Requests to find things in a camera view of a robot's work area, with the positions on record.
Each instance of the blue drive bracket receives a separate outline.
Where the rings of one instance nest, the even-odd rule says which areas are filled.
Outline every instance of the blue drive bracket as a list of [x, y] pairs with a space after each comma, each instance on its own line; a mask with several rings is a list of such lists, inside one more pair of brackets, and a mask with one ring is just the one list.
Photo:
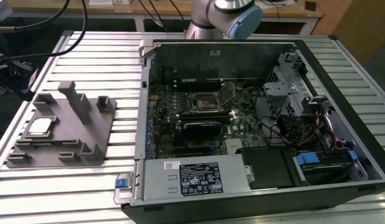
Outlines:
[[127, 189], [132, 186], [132, 180], [134, 180], [134, 173], [127, 172], [123, 174], [119, 174], [115, 180], [115, 194], [114, 194], [114, 202], [115, 204], [126, 204], [130, 203], [131, 198], [123, 198], [120, 197], [120, 190]]
[[297, 156], [298, 164], [304, 165], [306, 163], [318, 163], [320, 159], [316, 153], [301, 153]]
[[350, 155], [352, 160], [356, 162], [358, 160], [358, 157], [353, 150], [349, 151], [349, 155]]

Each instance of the white label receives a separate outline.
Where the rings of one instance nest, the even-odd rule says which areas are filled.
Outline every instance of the white label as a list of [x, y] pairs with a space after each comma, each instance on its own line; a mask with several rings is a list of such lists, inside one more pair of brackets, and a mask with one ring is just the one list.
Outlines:
[[131, 10], [115, 10], [116, 13], [132, 13]]
[[180, 161], [164, 162], [164, 169], [178, 169], [180, 166]]
[[211, 50], [210, 56], [221, 56], [221, 50]]
[[217, 188], [222, 188], [222, 185], [221, 184], [210, 185], [210, 189], [217, 189]]

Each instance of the red wire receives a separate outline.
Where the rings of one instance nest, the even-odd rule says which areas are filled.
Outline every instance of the red wire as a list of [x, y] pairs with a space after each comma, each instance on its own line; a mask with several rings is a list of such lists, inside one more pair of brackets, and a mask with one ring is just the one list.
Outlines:
[[328, 131], [332, 133], [332, 135], [333, 135], [333, 142], [334, 142], [334, 147], [336, 147], [336, 149], [338, 149], [338, 146], [337, 146], [337, 135], [336, 135], [336, 133], [330, 130], [330, 129], [328, 129]]
[[304, 128], [304, 130], [302, 130], [302, 137], [305, 137], [305, 131], [306, 131], [306, 128], [308, 128], [308, 127], [316, 127], [316, 125], [306, 125], [306, 126], [305, 126], [305, 128]]

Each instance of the slotted aluminum surface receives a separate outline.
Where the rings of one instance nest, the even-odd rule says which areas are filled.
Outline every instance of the slotted aluminum surface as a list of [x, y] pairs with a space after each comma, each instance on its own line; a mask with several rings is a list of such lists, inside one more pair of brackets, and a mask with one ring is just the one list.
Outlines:
[[[57, 50], [69, 47], [77, 34], [79, 32], [61, 38], [64, 44], [59, 43]], [[348, 52], [342, 50], [338, 42], [325, 36], [255, 35], [251, 38], [305, 41], [385, 149], [385, 93], [380, 91], [380, 87], [354, 60], [346, 58]], [[43, 84], [39, 92], [49, 92], [55, 98], [64, 98], [55, 89], [60, 81], [73, 80], [77, 91], [85, 93], [89, 98], [108, 95], [118, 100], [106, 161], [96, 167], [7, 168], [5, 157], [35, 109], [33, 106], [25, 107], [25, 112], [19, 112], [20, 123], [13, 128], [13, 134], [8, 135], [0, 157], [0, 223], [134, 223], [114, 203], [112, 192], [116, 175], [134, 168], [142, 69], [138, 64], [140, 39], [183, 39], [183, 35], [88, 32], [76, 49], [48, 62], [41, 74]], [[309, 79], [317, 92], [322, 93], [310, 74]], [[211, 223], [278, 222], [385, 223], [385, 193], [361, 197], [328, 210]]]

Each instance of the gray plastic block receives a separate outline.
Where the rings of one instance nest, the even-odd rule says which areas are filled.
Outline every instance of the gray plastic block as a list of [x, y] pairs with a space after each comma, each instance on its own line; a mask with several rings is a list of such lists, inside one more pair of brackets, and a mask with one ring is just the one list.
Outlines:
[[67, 99], [39, 94], [36, 112], [28, 123], [7, 166], [96, 166], [103, 163], [116, 100], [107, 96], [88, 99], [75, 91], [75, 83], [60, 83]]

